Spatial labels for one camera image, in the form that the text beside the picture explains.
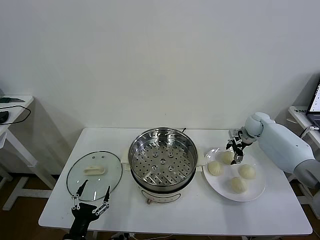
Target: black cable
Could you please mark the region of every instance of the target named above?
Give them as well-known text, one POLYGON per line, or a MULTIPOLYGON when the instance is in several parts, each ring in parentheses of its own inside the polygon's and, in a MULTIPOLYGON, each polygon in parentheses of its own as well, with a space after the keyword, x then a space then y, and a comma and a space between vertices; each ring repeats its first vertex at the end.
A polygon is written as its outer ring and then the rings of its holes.
POLYGON ((301 138, 301 136, 306 132, 306 130, 308 129, 308 128, 310 128, 310 127, 314 127, 314 128, 316 128, 315 126, 307 126, 302 132, 301 132, 301 134, 299 135, 299 138, 301 138))
POLYGON ((25 109, 25 110, 28 110, 28 111, 29 111, 28 115, 27 115, 23 120, 21 120, 21 121, 1 123, 0 125, 9 125, 9 124, 19 124, 19 123, 22 123, 22 122, 24 122, 24 121, 29 117, 29 115, 31 114, 31 110, 30 110, 29 108, 26 108, 26 107, 21 106, 21 105, 0 107, 0 109, 11 109, 11 108, 16 108, 16 107, 20 107, 20 108, 23 108, 23 109, 25 109))
POLYGON ((129 237, 130 237, 129 233, 125 232, 123 235, 126 238, 126 240, 129 240, 129 237))

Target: white table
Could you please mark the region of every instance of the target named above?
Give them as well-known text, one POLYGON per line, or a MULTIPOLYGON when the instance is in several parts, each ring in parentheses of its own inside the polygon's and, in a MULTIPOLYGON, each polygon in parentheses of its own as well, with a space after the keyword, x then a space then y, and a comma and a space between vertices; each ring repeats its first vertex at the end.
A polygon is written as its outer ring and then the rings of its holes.
MULTIPOLYGON (((34 100, 34 98, 29 95, 5 95, 4 97, 18 98, 18 99, 24 100, 24 102, 0 103, 0 108, 17 106, 17 105, 27 108, 34 100)), ((9 117, 6 123, 13 123, 16 121, 16 119, 20 116, 20 114, 24 110, 25 109, 22 107, 13 107, 13 108, 0 109, 0 112, 8 111, 9 117)), ((8 140, 13 145, 13 147, 15 147, 16 150, 20 153, 21 160, 26 164, 26 166, 34 174, 36 174, 49 188, 53 189, 56 184, 56 180, 47 172, 47 170, 45 170, 41 166, 41 164, 34 158, 34 156, 12 134, 12 132, 9 130, 10 125, 11 124, 0 125, 0 138, 2 140, 4 139, 8 140)), ((0 175, 3 176, 0 186, 2 186, 5 181, 12 180, 12 177, 8 173, 6 173, 6 171, 2 168, 0 168, 0 175)), ((3 210, 6 210, 6 211, 10 210, 18 197, 48 198, 50 196, 50 193, 51 193, 50 190, 24 189, 23 187, 26 184, 27 180, 28 180, 27 177, 22 177, 20 179, 19 183, 17 184, 15 189, 12 191, 10 197, 4 204, 2 208, 3 210)))
MULTIPOLYGON (((69 229, 74 217, 73 201, 66 187, 67 174, 82 156, 94 151, 110 151, 120 159, 132 140, 145 129, 85 128, 58 179, 41 214, 39 225, 69 229)), ((190 130, 185 133, 197 147, 206 152, 224 146, 227 130, 190 130)), ((131 173, 124 170, 122 178, 110 194, 110 208, 92 222, 89 230, 178 235, 284 236, 312 233, 284 173, 253 144, 245 152, 264 167, 267 178, 265 192, 251 202, 235 202, 220 196, 197 172, 178 200, 151 205, 138 190, 131 173)), ((101 205, 101 200, 94 202, 101 205)))
MULTIPOLYGON (((291 106, 288 112, 292 115, 294 120, 303 128, 313 126, 310 120, 306 116, 307 106, 291 106)), ((312 141, 320 148, 320 131, 310 131, 307 133, 312 141)))

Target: power cord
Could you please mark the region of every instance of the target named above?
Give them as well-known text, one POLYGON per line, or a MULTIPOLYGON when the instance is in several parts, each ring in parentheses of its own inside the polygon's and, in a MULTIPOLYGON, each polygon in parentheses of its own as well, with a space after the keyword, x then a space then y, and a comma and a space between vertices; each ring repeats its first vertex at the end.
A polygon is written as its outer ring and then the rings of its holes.
POLYGON ((307 126, 302 133, 299 135, 299 138, 303 139, 307 133, 309 133, 310 131, 319 131, 319 127, 317 126, 307 126))
POLYGON ((10 124, 19 124, 19 123, 22 123, 22 122, 24 122, 24 121, 29 117, 29 115, 31 114, 31 110, 30 110, 29 108, 26 108, 26 107, 21 106, 21 105, 0 107, 0 109, 11 109, 11 108, 17 108, 17 107, 20 107, 20 108, 23 108, 23 109, 25 109, 25 110, 28 110, 28 111, 29 111, 28 115, 27 115, 23 120, 21 120, 21 121, 1 123, 0 125, 10 125, 10 124))
POLYGON ((172 235, 173 234, 168 235, 168 236, 158 236, 158 237, 153 237, 153 238, 148 238, 148 239, 137 239, 134 236, 132 236, 132 238, 134 238, 135 240, 152 240, 152 239, 165 239, 165 238, 171 237, 172 235))

